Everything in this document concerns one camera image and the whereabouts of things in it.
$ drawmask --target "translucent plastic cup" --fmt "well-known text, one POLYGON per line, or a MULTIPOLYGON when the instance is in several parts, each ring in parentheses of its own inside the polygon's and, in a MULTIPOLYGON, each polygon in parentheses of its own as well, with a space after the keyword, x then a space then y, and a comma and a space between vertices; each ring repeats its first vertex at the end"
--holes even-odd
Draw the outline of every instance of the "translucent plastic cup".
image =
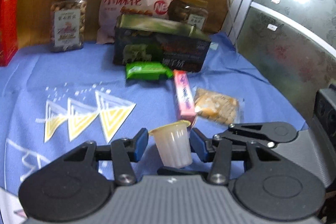
POLYGON ((190 122, 182 120, 149 131, 154 137, 164 166, 182 168, 193 162, 188 126, 190 122))

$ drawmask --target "pink toothpaste box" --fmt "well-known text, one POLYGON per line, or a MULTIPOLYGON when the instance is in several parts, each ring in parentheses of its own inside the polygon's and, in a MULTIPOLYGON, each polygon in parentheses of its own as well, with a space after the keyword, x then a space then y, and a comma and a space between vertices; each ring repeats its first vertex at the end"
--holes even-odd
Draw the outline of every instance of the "pink toothpaste box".
POLYGON ((193 125, 196 119, 196 112, 187 74, 182 70, 174 70, 173 73, 176 91, 177 119, 190 121, 191 125, 193 125))

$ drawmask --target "jar of nuts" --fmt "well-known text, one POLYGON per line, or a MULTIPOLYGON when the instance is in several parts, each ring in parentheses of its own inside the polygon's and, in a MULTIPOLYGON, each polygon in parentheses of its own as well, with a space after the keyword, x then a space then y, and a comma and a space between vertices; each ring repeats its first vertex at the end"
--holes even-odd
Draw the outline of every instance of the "jar of nuts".
POLYGON ((52 51, 83 48, 86 0, 55 0, 50 12, 52 51))
POLYGON ((203 30, 208 18, 207 5, 208 2, 204 0, 177 0, 170 18, 175 21, 196 25, 203 30))

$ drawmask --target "gray gripper base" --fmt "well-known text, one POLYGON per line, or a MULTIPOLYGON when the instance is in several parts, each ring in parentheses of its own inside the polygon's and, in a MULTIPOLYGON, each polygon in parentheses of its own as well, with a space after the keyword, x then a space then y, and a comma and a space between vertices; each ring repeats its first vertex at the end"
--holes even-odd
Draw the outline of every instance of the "gray gripper base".
POLYGON ((335 149, 316 117, 311 128, 299 131, 292 142, 278 144, 274 151, 313 173, 326 188, 335 180, 335 149))
MULTIPOLYGON (((207 184, 199 175, 144 176, 136 185, 117 188, 99 211, 69 224, 270 224, 241 208, 229 190, 207 184)), ((293 222, 320 224, 312 216, 293 222)), ((28 219, 25 224, 46 224, 28 219)))

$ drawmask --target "gold jar lid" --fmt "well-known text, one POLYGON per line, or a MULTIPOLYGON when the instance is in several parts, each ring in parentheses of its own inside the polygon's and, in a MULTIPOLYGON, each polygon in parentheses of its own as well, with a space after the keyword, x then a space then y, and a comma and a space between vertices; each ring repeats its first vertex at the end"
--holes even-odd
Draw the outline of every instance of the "gold jar lid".
POLYGON ((190 5, 194 5, 199 8, 206 8, 208 5, 208 2, 205 0, 180 0, 180 1, 190 5))

